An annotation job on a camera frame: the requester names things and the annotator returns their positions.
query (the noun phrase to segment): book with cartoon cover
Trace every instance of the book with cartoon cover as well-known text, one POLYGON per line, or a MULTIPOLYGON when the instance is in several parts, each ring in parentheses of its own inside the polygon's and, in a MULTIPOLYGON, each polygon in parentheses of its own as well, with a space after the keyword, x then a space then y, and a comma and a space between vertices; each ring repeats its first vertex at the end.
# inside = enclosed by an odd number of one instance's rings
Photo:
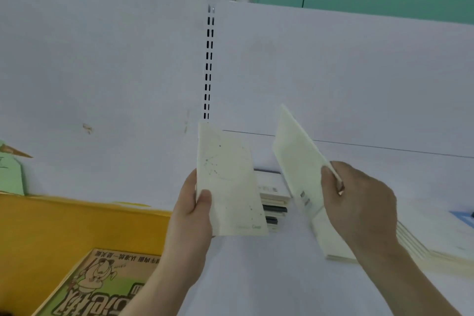
POLYGON ((159 259, 93 249, 33 316, 116 316, 143 287, 159 259))

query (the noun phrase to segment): forearm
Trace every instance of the forearm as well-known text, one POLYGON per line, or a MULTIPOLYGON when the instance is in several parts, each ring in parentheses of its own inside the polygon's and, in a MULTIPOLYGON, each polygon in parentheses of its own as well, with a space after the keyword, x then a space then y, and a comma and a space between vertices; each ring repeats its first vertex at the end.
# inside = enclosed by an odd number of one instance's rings
POLYGON ((356 256, 395 316, 460 316, 402 246, 356 256))
POLYGON ((160 263, 120 316, 175 316, 189 286, 171 267, 160 263))

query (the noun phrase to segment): cartoon character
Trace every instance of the cartoon character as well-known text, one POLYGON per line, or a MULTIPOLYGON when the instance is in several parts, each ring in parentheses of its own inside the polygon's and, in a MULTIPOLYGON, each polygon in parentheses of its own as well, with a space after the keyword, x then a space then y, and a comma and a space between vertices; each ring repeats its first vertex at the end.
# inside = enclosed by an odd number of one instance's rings
POLYGON ((113 280, 117 275, 116 271, 112 271, 114 260, 99 259, 87 266, 78 275, 74 276, 70 289, 77 289, 81 294, 90 294, 102 287, 104 280, 110 276, 113 280))

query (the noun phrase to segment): hand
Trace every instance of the hand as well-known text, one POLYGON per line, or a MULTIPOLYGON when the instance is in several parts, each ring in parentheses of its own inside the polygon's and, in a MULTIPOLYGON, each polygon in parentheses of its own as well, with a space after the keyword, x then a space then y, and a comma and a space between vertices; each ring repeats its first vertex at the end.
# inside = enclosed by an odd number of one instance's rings
POLYGON ((349 164, 333 161, 332 166, 344 184, 339 195, 336 178, 327 168, 321 169, 324 206, 329 221, 346 241, 354 255, 393 253, 397 241, 397 207, 393 191, 349 164))
POLYGON ((199 279, 212 238, 211 194, 203 190, 196 201, 196 169, 187 177, 170 218, 160 266, 188 287, 199 279))

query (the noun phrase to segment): green paper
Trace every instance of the green paper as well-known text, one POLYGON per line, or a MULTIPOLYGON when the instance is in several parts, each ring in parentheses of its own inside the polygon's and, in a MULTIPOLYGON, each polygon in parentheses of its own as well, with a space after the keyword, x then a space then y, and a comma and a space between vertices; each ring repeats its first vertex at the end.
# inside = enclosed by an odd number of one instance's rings
POLYGON ((0 191, 25 195, 21 178, 21 165, 5 152, 0 152, 0 191))

